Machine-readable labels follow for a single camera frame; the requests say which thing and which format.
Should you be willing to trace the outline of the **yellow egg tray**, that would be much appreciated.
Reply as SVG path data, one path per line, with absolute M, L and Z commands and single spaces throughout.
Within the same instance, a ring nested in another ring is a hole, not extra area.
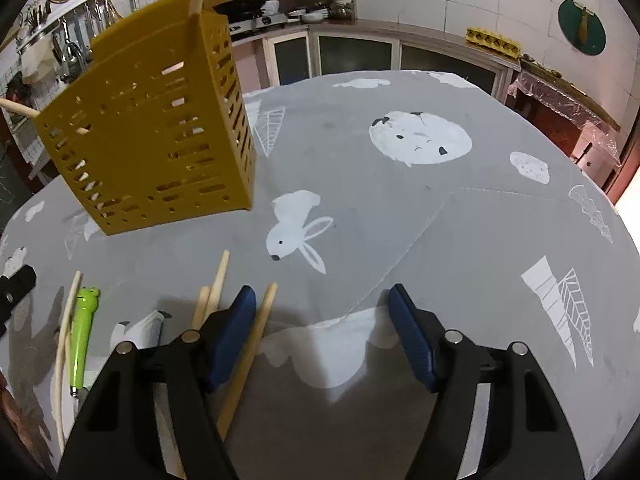
M 520 58 L 522 52 L 521 45 L 517 41 L 480 27 L 468 27 L 465 40 L 469 44 L 497 52 L 515 61 Z

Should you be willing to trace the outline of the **kitchen counter cabinets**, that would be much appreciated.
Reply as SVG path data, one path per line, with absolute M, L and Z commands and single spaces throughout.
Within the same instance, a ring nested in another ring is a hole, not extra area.
M 454 73 L 500 102 L 521 70 L 498 53 L 440 30 L 391 22 L 287 24 L 233 40 L 245 92 L 322 75 L 372 70 Z

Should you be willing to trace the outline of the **green round wall board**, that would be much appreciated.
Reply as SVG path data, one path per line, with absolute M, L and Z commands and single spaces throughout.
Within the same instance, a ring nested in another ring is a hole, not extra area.
M 564 0 L 558 22 L 565 39 L 585 55 L 597 56 L 606 46 L 606 33 L 597 14 L 575 0 Z

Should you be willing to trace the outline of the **hanging utensil rack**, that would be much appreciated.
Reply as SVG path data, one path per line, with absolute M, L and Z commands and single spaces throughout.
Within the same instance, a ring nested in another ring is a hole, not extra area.
M 92 42 L 120 19 L 112 0 L 63 3 L 23 39 L 16 40 L 21 82 L 33 87 L 51 77 L 79 77 L 92 62 Z

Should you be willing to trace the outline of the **green frog handle fork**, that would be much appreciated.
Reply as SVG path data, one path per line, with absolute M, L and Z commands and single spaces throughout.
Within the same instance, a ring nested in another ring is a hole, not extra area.
M 101 292 L 96 287 L 81 287 L 76 297 L 70 333 L 70 394 L 77 400 L 84 388 L 88 344 L 100 295 Z

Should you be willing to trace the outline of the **yellow perforated utensil holder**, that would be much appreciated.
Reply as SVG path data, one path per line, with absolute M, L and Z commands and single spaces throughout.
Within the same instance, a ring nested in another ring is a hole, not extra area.
M 158 0 L 93 40 L 37 117 L 56 169 L 108 234 L 250 209 L 255 144 L 227 19 Z

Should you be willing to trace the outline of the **grey animal print tablecloth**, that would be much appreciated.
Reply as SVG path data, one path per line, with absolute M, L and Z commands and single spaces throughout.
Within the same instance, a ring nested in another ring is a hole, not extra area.
M 524 341 L 595 476 L 639 414 L 639 253 L 602 192 L 529 122 L 454 78 L 324 76 L 247 99 L 254 205 L 107 236 L 63 179 L 11 219 L 1 264 L 32 266 L 1 365 L 48 469 L 58 323 L 72 277 L 101 292 L 90 352 L 161 310 L 165 340 L 230 257 L 224 302 L 279 290 L 227 440 L 244 479 L 400 479 L 434 396 L 385 299 L 477 344 Z

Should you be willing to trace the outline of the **plastic covered side table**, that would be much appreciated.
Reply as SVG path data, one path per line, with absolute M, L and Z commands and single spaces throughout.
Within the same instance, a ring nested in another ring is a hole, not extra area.
M 506 104 L 527 119 L 603 188 L 620 170 L 620 125 L 596 101 L 533 58 L 508 88 Z

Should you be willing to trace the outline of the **light blue handle utensil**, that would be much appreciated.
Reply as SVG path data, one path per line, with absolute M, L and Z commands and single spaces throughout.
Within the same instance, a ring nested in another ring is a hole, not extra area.
M 164 322 L 171 318 L 171 314 L 165 311 L 155 310 L 149 315 L 148 331 L 146 332 L 146 346 L 156 347 L 160 344 L 160 335 Z

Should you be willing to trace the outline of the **black wok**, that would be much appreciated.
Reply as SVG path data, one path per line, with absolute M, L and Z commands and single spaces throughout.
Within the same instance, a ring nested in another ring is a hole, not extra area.
M 229 22 L 239 22 L 262 16 L 262 7 L 267 0 L 228 0 L 213 6 L 213 10 L 228 18 Z

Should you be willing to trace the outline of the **gas stove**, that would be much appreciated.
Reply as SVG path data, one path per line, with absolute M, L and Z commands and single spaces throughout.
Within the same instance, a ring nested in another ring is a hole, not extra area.
M 283 13 L 261 15 L 256 18 L 229 24 L 229 34 L 232 39 L 239 36 L 253 35 L 274 26 L 288 24 L 288 17 Z

